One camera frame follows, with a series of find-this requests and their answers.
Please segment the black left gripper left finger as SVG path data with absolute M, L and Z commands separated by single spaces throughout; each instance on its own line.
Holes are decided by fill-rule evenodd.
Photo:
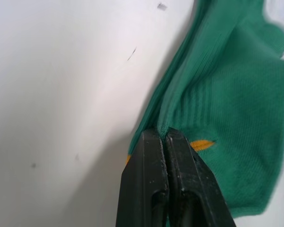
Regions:
M 144 131 L 121 177 L 117 227 L 164 227 L 169 202 L 163 144 L 156 131 Z

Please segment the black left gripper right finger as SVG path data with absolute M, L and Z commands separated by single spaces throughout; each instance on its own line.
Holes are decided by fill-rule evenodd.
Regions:
M 178 130 L 164 144 L 172 227 L 233 227 L 235 222 L 210 168 Z

